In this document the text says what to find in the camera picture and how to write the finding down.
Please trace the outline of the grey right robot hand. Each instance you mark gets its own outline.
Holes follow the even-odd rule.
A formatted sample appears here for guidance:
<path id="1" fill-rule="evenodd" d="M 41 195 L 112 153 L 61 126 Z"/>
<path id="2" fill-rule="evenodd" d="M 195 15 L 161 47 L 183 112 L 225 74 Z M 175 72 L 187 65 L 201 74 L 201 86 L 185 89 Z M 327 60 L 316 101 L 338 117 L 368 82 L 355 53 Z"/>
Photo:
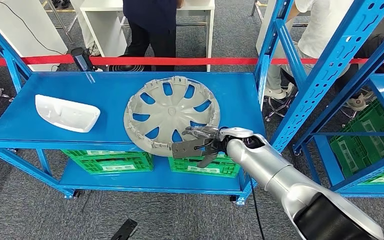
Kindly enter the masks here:
<path id="1" fill-rule="evenodd" d="M 213 160 L 216 159 L 219 152 L 224 152 L 222 148 L 222 141 L 219 138 L 219 133 L 222 129 L 227 127 L 218 128 L 216 126 L 188 126 L 181 133 L 182 136 L 191 135 L 197 140 L 201 140 L 202 143 L 197 143 L 193 146 L 195 152 L 200 152 L 201 156 L 204 156 L 203 160 L 197 163 L 197 167 L 204 169 Z"/>

